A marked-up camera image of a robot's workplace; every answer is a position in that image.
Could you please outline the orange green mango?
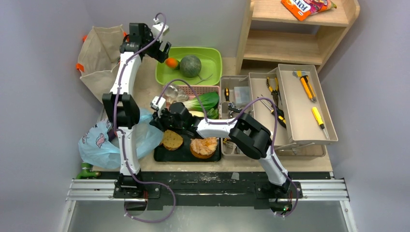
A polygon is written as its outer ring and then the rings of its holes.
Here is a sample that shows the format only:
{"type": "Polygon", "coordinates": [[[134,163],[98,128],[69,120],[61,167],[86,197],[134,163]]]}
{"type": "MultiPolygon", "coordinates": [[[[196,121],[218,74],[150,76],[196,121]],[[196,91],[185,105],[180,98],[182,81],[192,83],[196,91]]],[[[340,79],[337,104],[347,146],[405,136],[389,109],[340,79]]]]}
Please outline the orange green mango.
{"type": "Polygon", "coordinates": [[[176,58],[166,59],[165,64],[167,65],[167,67],[169,67],[172,70],[180,69],[180,61],[178,61],[176,58]]]}

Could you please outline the netted green melon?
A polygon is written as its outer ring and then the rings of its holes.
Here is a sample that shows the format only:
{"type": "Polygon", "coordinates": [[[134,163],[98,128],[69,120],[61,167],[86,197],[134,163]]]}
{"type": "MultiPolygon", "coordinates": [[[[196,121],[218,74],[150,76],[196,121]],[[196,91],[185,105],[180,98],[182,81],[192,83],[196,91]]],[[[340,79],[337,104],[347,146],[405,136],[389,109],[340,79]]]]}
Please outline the netted green melon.
{"type": "Polygon", "coordinates": [[[199,81],[196,82],[194,85],[198,85],[204,81],[207,81],[213,76],[213,74],[211,74],[207,78],[203,78],[200,76],[200,71],[202,70],[202,63],[200,59],[195,55],[185,56],[179,63],[179,70],[182,76],[186,78],[198,77],[199,81]]]}

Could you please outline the beige canvas tote bag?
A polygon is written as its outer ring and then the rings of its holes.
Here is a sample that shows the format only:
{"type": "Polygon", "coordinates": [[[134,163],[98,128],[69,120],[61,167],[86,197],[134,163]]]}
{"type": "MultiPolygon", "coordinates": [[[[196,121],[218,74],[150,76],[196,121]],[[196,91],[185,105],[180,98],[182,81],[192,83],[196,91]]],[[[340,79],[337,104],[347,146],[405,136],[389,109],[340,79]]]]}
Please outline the beige canvas tote bag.
{"type": "Polygon", "coordinates": [[[104,93],[109,93],[119,69],[119,48],[126,32],[122,25],[110,28],[93,27],[83,37],[76,69],[80,80],[102,102],[104,93]]]}

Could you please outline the light blue plastic grocery bag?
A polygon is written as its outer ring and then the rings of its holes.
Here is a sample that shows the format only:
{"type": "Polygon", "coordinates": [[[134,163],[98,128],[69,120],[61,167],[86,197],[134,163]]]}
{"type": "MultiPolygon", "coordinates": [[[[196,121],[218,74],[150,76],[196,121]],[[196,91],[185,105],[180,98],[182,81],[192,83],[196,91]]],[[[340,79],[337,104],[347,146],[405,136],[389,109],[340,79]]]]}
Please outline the light blue plastic grocery bag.
{"type": "MultiPolygon", "coordinates": [[[[136,145],[137,158],[141,159],[151,153],[160,145],[163,132],[150,125],[153,119],[152,112],[140,109],[140,121],[136,128],[136,138],[132,141],[136,145]]],[[[121,165],[121,155],[118,139],[110,142],[108,132],[112,123],[107,119],[99,121],[78,142],[79,153],[82,160],[104,169],[116,169],[121,165]]]]}

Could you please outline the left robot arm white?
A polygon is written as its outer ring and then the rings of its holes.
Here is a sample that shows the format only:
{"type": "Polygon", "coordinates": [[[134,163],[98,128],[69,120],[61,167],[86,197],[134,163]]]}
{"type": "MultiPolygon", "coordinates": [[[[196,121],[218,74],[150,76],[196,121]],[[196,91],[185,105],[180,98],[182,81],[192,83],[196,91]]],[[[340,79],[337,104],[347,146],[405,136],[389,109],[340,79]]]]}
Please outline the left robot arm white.
{"type": "Polygon", "coordinates": [[[140,121],[140,108],[132,93],[136,73],[145,54],[159,62],[168,58],[171,47],[166,43],[161,50],[162,36],[168,30],[166,23],[155,22],[149,28],[144,23],[131,23],[129,34],[124,36],[119,52],[119,70],[109,93],[102,102],[119,140],[121,156],[120,174],[115,180],[114,198],[147,198],[149,191],[137,177],[141,167],[138,162],[136,136],[140,121]]]}

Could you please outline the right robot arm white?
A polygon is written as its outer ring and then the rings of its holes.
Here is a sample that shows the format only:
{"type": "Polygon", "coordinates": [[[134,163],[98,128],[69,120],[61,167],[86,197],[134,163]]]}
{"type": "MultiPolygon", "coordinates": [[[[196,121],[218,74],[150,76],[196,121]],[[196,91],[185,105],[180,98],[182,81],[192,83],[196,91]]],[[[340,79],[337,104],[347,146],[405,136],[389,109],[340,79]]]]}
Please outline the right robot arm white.
{"type": "Polygon", "coordinates": [[[177,102],[154,112],[150,124],[161,131],[171,130],[191,139],[228,138],[247,157],[260,163],[276,196],[301,197],[301,188],[292,180],[274,151],[272,132],[247,113],[231,120],[207,119],[192,115],[182,103],[177,102]]]}

